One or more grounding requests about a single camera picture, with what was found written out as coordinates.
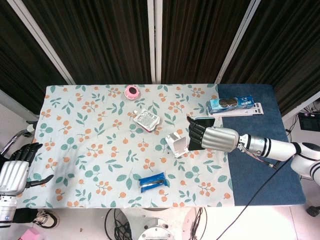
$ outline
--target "wire bundle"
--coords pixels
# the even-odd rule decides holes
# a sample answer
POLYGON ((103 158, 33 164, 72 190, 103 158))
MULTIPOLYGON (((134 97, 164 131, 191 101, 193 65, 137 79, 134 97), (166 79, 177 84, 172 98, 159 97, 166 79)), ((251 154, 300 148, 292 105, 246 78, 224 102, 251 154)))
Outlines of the wire bundle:
POLYGON ((132 235, 131 235, 131 229, 130 229, 130 224, 127 221, 125 224, 122 224, 117 217, 119 214, 116 216, 116 209, 111 208, 109 211, 106 213, 105 219, 104 219, 104 231, 106 236, 111 240, 111 237, 108 234, 107 231, 107 218, 111 210, 113 209, 113 219, 114 219, 114 240, 132 240, 132 235))
MULTIPOLYGON (((205 226, 204 226, 204 230, 203 230, 203 233, 200 237, 199 240, 202 239, 202 237, 204 236, 205 234, 205 231, 206 231, 206 228, 207 228, 207 222, 208 222, 208 215, 207 215, 207 210, 204 208, 204 211, 205 211, 205 226)), ((197 233, 197 229, 199 227, 199 223, 200 223, 200 219, 201 219, 201 215, 202 215, 202 212, 203 212, 203 208, 200 207, 198 212, 196 213, 196 216, 195 216, 195 219, 194 219, 194 222, 192 224, 192 228, 191 228, 191 233, 190 233, 190 238, 189 240, 198 240, 197 236, 196 236, 196 233, 197 233)))
POLYGON ((290 136, 290 143, 292 142, 291 132, 292 132, 292 130, 294 129, 294 127, 295 127, 295 125, 296 125, 296 123, 297 123, 297 121, 298 121, 298 118, 299 118, 299 117, 298 117, 298 114, 296 114, 296 115, 294 116, 293 120, 292 120, 292 125, 290 126, 289 130, 287 131, 288 134, 287 134, 286 136, 287 136, 287 137, 290 136))

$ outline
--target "cookie package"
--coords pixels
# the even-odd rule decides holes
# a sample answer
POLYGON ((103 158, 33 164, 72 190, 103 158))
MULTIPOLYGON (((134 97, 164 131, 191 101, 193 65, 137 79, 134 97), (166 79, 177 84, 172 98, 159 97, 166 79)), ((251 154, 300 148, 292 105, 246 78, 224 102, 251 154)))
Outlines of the cookie package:
POLYGON ((217 98, 209 101, 209 114, 227 112, 234 109, 250 109, 255 105, 252 96, 217 98))

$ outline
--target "black curtain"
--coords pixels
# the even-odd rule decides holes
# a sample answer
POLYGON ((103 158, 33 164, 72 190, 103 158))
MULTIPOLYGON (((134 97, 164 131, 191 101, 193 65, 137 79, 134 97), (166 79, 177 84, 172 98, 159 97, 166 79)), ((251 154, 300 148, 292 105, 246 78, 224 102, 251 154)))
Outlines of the black curtain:
POLYGON ((281 114, 320 91, 320 2, 262 0, 223 84, 271 84, 281 114))
POLYGON ((163 84, 215 81, 250 0, 163 0, 163 84))
POLYGON ((0 3, 0 89, 39 114, 48 85, 66 82, 7 1, 0 3))
POLYGON ((23 0, 77 84, 151 83, 146 0, 23 0))

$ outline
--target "pink cup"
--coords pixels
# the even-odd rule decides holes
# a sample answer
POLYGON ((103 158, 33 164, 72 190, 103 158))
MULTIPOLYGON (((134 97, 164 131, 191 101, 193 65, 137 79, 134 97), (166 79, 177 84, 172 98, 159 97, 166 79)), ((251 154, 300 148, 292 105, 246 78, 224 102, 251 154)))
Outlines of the pink cup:
POLYGON ((135 100, 139 96, 139 89, 136 86, 129 85, 124 90, 124 95, 129 100, 135 100))

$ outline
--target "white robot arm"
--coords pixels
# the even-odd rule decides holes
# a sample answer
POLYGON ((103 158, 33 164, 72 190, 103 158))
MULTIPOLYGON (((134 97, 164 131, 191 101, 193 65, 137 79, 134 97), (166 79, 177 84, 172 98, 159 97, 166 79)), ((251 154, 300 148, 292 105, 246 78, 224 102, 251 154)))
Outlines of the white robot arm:
POLYGON ((301 176, 312 178, 320 185, 320 146, 307 142, 284 142, 270 138, 239 134, 224 127, 203 127, 187 117, 190 140, 201 144, 205 149, 232 152, 238 148, 253 158, 274 168, 275 165, 259 159, 265 157, 277 161, 286 161, 293 156, 291 168, 301 176))
POLYGON ((12 154, 10 159, 2 156, 0 161, 5 161, 0 171, 0 240, 6 239, 6 229, 13 220, 16 207, 16 196, 21 194, 25 188, 45 184, 54 175, 43 180, 27 182, 29 167, 42 144, 37 142, 24 145, 21 149, 12 154))

